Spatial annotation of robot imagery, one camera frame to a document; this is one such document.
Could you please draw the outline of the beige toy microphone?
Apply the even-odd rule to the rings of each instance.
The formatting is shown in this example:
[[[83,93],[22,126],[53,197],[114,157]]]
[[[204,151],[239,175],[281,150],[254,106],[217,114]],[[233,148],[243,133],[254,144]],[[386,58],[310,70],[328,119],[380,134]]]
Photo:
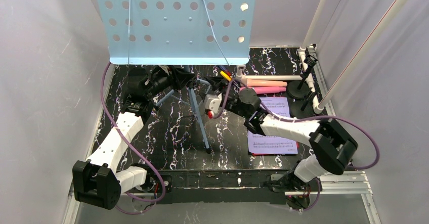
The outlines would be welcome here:
[[[271,87],[271,86],[287,87],[287,82],[285,81],[241,79],[240,82],[247,87]]]

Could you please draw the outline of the pink toy microphone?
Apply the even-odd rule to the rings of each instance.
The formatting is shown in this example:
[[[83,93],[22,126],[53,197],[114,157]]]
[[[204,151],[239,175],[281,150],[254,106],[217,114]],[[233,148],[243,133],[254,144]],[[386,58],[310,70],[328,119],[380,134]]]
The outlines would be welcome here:
[[[286,91],[286,87],[280,87],[280,86],[249,87],[249,89],[253,89],[257,95],[276,94],[276,93],[282,93]]]

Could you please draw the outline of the light blue music stand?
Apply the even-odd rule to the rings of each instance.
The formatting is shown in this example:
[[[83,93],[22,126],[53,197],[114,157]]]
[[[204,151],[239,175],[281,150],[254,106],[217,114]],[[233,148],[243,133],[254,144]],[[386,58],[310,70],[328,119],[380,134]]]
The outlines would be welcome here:
[[[255,0],[96,0],[115,65],[243,65]]]

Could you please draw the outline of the black round microphone stand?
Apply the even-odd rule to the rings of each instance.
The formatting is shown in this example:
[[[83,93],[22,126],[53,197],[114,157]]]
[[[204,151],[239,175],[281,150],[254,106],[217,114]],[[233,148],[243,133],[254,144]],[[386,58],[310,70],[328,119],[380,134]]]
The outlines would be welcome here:
[[[289,112],[291,117],[298,119],[313,117],[315,115],[312,101],[315,98],[316,93],[309,91],[309,93],[304,96],[303,100],[295,100],[289,104]]]

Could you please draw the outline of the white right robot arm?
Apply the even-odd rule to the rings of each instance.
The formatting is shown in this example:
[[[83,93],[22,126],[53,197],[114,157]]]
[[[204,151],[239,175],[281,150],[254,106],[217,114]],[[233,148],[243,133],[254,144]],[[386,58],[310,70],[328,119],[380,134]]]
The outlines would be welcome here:
[[[262,183],[273,192],[301,190],[327,173],[342,175],[358,148],[352,136],[333,118],[322,115],[305,120],[281,116],[265,109],[253,89],[234,93],[232,82],[221,76],[205,80],[212,87],[202,94],[209,118],[221,116],[227,110],[244,118],[244,126],[252,134],[281,137],[313,149],[311,156],[298,161],[286,174],[268,177]]]

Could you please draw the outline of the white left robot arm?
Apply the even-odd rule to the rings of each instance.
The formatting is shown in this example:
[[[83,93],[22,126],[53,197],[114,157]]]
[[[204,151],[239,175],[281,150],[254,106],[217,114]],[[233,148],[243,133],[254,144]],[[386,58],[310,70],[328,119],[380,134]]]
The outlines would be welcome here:
[[[117,171],[132,139],[139,133],[156,108],[153,98],[167,88],[178,91],[194,84],[193,73],[174,66],[157,66],[152,72],[139,67],[129,70],[123,85],[123,105],[113,128],[98,149],[86,161],[72,168],[75,200],[104,209],[113,209],[121,194],[145,184],[164,181],[148,161]]]

